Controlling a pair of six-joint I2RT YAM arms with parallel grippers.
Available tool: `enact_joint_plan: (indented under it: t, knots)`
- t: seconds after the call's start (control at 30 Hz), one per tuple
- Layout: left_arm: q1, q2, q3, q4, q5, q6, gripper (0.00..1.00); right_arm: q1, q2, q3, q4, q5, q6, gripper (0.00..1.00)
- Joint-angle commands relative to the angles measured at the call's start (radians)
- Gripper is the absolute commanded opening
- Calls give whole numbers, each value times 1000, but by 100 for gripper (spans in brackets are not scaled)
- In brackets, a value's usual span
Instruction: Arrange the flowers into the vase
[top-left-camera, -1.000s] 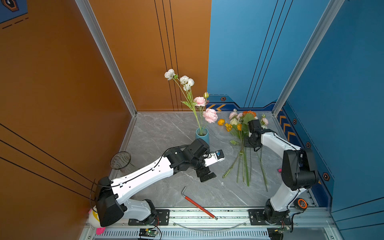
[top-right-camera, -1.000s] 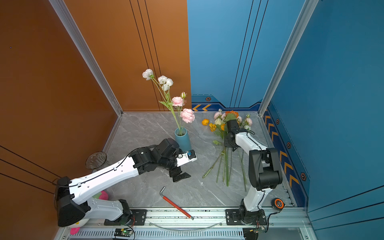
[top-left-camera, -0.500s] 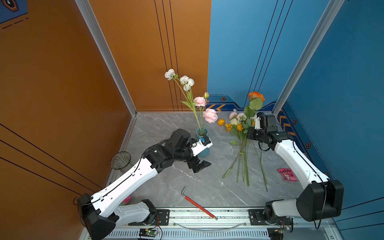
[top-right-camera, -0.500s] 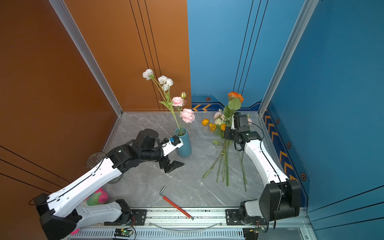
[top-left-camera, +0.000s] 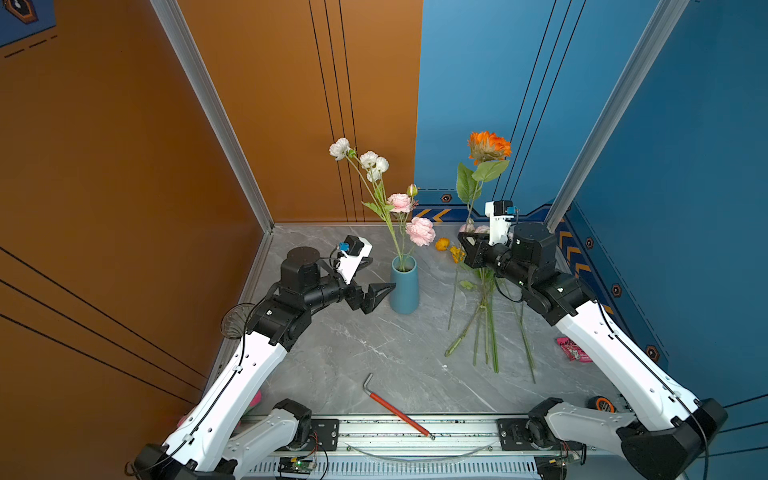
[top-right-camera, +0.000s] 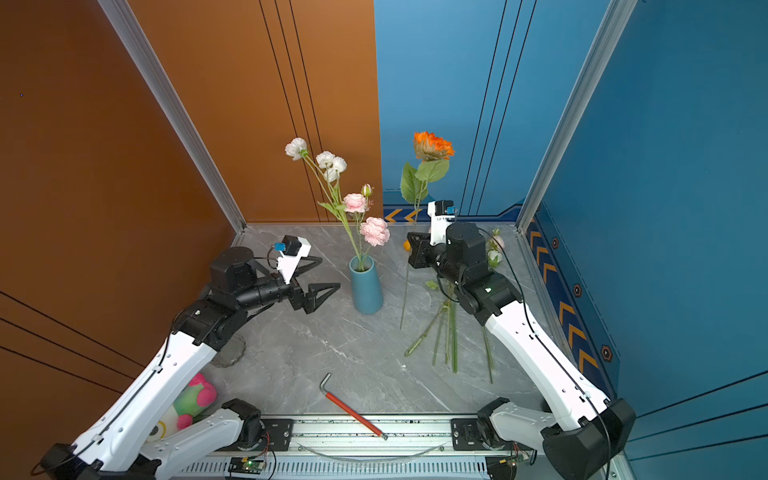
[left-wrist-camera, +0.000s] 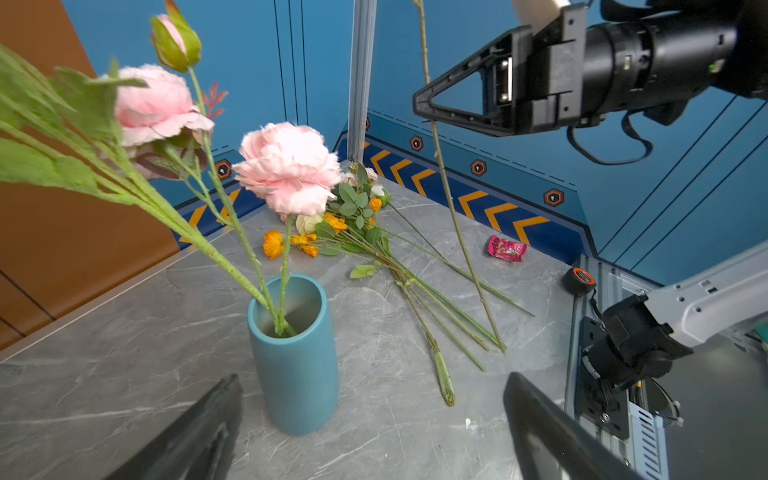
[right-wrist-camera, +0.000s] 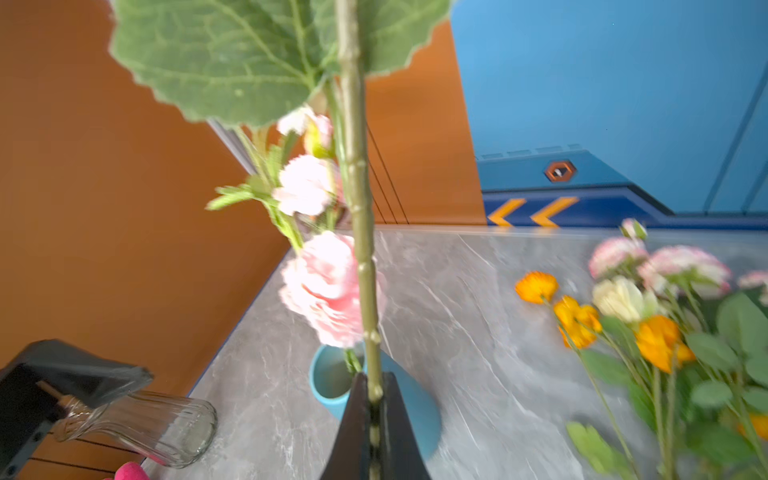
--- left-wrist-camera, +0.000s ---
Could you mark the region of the teal ceramic vase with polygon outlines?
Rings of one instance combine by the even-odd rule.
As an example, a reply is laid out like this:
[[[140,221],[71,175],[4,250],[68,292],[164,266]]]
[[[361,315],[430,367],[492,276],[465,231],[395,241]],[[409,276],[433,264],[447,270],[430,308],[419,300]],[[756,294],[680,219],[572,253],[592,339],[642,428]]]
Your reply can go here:
[[[278,338],[272,317],[256,300],[247,310],[250,343],[269,417],[282,432],[301,436],[320,429],[339,399],[339,367],[331,311],[323,287],[293,275],[286,287],[286,317],[297,334]]]

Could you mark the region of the pink peony flower stem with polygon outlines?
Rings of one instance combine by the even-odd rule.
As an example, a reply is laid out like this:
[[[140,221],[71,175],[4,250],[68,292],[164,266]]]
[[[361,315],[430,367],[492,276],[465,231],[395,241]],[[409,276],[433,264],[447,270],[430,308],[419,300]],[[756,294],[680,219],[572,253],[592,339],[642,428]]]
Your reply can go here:
[[[214,204],[202,179],[215,166],[212,152],[218,97],[203,93],[194,72],[202,42],[173,1],[151,19],[150,39],[157,64],[126,67],[123,78],[140,79],[144,87],[118,91],[115,116],[123,129],[123,145],[137,170],[147,178],[182,181],[208,206]],[[244,135],[241,162],[232,167],[239,185],[286,217],[324,212],[341,181],[336,154],[309,126],[269,123]]]

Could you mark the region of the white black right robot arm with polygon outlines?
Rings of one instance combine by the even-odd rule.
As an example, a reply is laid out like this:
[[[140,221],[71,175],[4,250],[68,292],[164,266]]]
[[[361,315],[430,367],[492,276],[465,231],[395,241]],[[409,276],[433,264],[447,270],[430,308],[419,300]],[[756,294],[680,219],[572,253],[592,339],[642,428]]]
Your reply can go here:
[[[616,1],[589,25],[585,4],[517,1],[519,26],[494,39],[413,97],[415,114],[494,137],[597,126],[619,112],[674,123],[715,87],[767,95],[763,1]],[[581,354],[594,408],[667,374],[710,337],[767,310],[767,247],[756,245],[695,276],[605,309],[605,334]]]

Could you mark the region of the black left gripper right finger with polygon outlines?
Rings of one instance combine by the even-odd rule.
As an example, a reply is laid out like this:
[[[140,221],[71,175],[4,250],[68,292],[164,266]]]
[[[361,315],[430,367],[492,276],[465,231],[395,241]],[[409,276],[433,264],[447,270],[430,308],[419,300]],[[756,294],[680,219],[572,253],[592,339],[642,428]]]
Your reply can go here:
[[[594,437],[519,372],[503,403],[524,479],[638,479]]]

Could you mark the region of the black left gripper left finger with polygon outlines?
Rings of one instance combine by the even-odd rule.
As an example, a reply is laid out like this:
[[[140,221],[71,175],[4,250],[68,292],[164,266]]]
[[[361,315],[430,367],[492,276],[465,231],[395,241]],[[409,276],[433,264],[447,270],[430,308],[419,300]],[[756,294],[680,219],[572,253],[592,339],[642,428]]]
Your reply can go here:
[[[225,479],[242,422],[242,394],[237,375],[221,379],[108,477]]]

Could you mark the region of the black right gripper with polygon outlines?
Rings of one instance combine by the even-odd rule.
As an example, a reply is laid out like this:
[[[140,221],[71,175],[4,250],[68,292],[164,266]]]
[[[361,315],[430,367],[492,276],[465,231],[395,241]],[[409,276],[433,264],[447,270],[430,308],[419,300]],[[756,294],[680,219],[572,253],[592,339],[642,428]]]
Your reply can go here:
[[[490,136],[527,135],[578,123],[582,117],[588,7],[568,3],[535,33],[511,29],[413,95],[414,113]],[[480,76],[482,110],[448,108],[436,98]]]

